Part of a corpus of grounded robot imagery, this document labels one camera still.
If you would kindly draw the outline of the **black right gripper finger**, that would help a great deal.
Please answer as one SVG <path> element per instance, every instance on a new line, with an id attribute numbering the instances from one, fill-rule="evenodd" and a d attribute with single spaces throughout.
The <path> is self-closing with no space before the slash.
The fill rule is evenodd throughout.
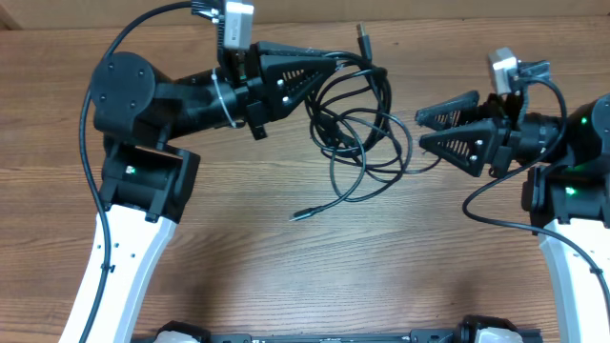
<path id="1" fill-rule="evenodd" d="M 425 134 L 419 146 L 460 170 L 480 177 L 485 164 L 502 143 L 505 128 L 493 119 Z"/>
<path id="2" fill-rule="evenodd" d="M 420 126 L 433 131 L 466 125 L 485 117 L 478 101 L 477 91 L 467 91 L 442 103 L 418 110 L 415 119 Z"/>

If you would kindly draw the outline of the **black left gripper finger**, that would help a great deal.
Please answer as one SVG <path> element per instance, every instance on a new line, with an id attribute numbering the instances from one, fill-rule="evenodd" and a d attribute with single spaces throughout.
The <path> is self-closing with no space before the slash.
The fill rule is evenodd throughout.
<path id="1" fill-rule="evenodd" d="M 336 61 L 326 57 L 262 55 L 260 71 L 270 117 L 283 119 L 335 73 Z"/>
<path id="2" fill-rule="evenodd" d="M 256 49 L 260 55 L 272 57 L 294 57 L 294 58 L 328 58 L 329 50 L 318 50 L 314 48 L 301 48 L 269 41 L 259 41 Z"/>

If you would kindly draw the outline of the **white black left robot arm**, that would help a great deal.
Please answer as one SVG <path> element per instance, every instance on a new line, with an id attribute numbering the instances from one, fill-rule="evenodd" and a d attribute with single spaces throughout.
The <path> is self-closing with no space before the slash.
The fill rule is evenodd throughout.
<path id="1" fill-rule="evenodd" d="M 144 57 L 111 50 L 84 103 L 103 136 L 102 181 L 86 271 L 64 342 L 127 342 L 153 271 L 193 193 L 199 156 L 173 140 L 287 117 L 335 72 L 324 50 L 271 42 L 222 43 L 215 68 L 172 79 Z"/>

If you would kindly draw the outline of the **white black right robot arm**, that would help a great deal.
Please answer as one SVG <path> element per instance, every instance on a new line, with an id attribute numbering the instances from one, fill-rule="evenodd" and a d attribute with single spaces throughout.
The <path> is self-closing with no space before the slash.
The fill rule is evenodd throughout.
<path id="1" fill-rule="evenodd" d="M 521 206 L 539 236 L 563 342 L 609 339 L 609 98 L 579 107 L 565 121 L 528 112 L 524 95 L 468 91 L 416 113 L 430 129 L 419 145 L 479 177 L 528 169 Z"/>

